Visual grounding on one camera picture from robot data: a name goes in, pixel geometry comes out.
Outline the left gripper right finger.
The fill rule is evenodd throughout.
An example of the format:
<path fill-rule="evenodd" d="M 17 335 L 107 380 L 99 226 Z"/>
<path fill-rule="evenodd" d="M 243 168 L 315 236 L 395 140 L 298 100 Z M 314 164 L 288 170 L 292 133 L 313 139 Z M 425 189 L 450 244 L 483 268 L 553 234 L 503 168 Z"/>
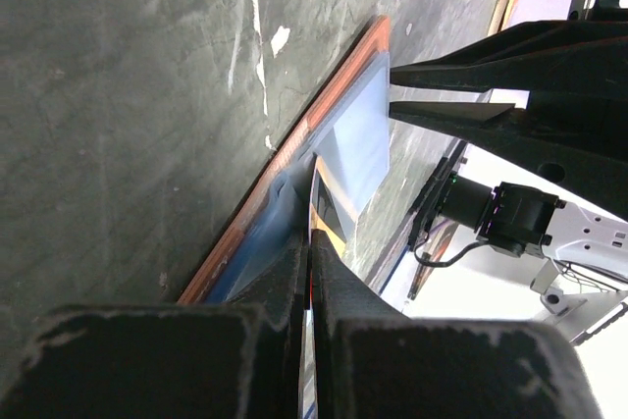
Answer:
<path fill-rule="evenodd" d="M 311 236 L 322 418 L 598 418 L 574 348 L 537 322 L 411 319 Z"/>

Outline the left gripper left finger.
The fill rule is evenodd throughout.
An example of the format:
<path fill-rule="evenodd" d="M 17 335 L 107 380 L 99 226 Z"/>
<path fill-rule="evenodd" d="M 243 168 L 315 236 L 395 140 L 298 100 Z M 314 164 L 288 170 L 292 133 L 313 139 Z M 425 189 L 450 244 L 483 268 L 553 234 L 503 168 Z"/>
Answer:
<path fill-rule="evenodd" d="M 56 312 L 1 399 L 5 418 L 295 418 L 307 240 L 217 305 Z"/>

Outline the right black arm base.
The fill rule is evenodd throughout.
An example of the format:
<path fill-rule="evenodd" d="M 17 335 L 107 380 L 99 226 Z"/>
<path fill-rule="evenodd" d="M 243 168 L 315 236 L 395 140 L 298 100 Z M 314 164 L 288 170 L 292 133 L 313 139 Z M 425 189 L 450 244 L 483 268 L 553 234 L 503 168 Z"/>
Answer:
<path fill-rule="evenodd" d="M 415 198 L 410 209 L 412 210 L 412 227 L 407 239 L 409 249 L 414 249 L 425 238 L 438 214 L 438 204 L 441 194 L 447 184 L 456 160 L 443 157 Z"/>

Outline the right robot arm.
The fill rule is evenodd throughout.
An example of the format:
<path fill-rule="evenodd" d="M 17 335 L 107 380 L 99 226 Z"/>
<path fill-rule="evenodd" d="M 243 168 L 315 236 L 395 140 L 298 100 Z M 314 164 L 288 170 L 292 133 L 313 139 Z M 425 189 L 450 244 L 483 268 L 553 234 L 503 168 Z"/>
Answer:
<path fill-rule="evenodd" d="M 437 217 L 470 228 L 478 246 L 627 279 L 627 11 L 620 0 L 572 0 L 564 21 L 505 29 L 442 58 L 394 67 L 394 85 L 483 93 L 509 103 L 395 101 L 391 118 L 457 137 L 602 209 L 517 183 L 487 187 L 444 158 L 412 204 L 407 246 Z"/>

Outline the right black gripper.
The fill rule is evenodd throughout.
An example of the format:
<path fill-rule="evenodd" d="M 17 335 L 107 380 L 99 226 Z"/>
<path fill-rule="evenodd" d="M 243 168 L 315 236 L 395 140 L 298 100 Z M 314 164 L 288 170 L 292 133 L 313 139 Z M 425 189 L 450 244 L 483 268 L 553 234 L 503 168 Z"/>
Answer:
<path fill-rule="evenodd" d="M 571 0 L 567 19 L 519 24 L 442 58 L 394 67 L 390 82 L 467 92 L 625 93 L 628 12 L 620 0 Z"/>

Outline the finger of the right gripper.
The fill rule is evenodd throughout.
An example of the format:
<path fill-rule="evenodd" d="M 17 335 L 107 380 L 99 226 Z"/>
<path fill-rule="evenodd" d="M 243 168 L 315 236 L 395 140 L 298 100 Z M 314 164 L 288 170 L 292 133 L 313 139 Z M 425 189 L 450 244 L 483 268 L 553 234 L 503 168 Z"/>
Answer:
<path fill-rule="evenodd" d="M 390 117 L 458 137 L 627 218 L 627 104 L 395 101 Z"/>

